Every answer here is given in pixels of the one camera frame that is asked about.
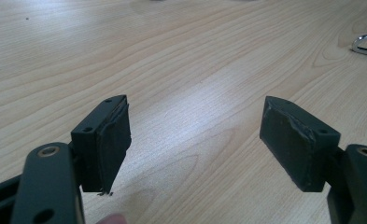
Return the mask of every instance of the black plastic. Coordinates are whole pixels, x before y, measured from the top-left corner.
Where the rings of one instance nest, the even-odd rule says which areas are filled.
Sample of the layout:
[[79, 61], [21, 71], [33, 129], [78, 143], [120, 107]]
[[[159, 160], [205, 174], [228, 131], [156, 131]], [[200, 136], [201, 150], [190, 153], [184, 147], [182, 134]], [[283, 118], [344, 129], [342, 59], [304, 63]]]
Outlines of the black plastic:
[[0, 183], [0, 223], [8, 223], [11, 219], [20, 179], [21, 176], [18, 175]]
[[337, 131], [294, 103], [267, 96], [260, 138], [297, 187], [302, 191], [323, 190], [322, 168], [328, 150], [338, 146]]
[[[44, 148], [58, 149], [41, 157]], [[26, 158], [11, 223], [84, 223], [80, 199], [70, 148], [46, 144]]]
[[338, 147], [340, 134], [292, 102], [266, 97], [261, 139], [302, 191], [331, 185], [332, 223], [367, 223], [367, 146]]
[[367, 223], [367, 146], [349, 145], [343, 158], [349, 192], [355, 204], [351, 223]]
[[83, 191], [109, 193], [131, 144], [127, 97], [104, 100], [71, 135]]

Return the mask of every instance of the table surface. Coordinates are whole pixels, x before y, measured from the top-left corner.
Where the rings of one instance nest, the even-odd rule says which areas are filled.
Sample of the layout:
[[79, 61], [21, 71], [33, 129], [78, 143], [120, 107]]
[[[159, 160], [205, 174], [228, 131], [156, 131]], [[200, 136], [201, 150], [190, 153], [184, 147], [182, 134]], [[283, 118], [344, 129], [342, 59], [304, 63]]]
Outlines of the table surface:
[[367, 145], [367, 0], [0, 0], [0, 182], [102, 100], [133, 143], [88, 223], [329, 223], [259, 139], [266, 95]]

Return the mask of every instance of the fingertip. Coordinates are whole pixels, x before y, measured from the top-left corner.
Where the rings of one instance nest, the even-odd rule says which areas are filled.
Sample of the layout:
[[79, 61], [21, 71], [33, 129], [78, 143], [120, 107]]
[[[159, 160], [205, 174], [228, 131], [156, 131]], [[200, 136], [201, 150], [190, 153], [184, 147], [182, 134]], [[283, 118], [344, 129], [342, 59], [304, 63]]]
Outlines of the fingertip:
[[121, 214], [112, 214], [104, 217], [97, 224], [127, 224], [127, 220]]

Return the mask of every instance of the clamp jaw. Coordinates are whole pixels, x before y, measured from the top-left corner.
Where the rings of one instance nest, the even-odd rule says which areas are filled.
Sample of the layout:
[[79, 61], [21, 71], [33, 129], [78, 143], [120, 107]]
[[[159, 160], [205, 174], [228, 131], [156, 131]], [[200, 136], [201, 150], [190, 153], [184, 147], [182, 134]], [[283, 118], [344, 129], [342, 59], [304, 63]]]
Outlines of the clamp jaw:
[[127, 97], [104, 100], [71, 136], [34, 149], [0, 184], [0, 223], [85, 223], [79, 186], [109, 193], [131, 144]]
[[267, 96], [260, 138], [304, 192], [332, 188], [332, 223], [367, 223], [367, 146], [338, 147], [340, 134], [294, 103]]

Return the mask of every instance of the wood grain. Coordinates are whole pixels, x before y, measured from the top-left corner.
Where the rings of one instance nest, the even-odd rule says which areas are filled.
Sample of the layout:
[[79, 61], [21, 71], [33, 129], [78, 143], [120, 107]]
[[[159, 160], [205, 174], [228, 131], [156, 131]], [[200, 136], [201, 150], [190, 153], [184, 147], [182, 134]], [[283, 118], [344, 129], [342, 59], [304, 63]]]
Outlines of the wood grain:
[[133, 144], [88, 223], [330, 223], [259, 139], [264, 97], [367, 145], [367, 0], [0, 0], [0, 182], [103, 99], [127, 94]]

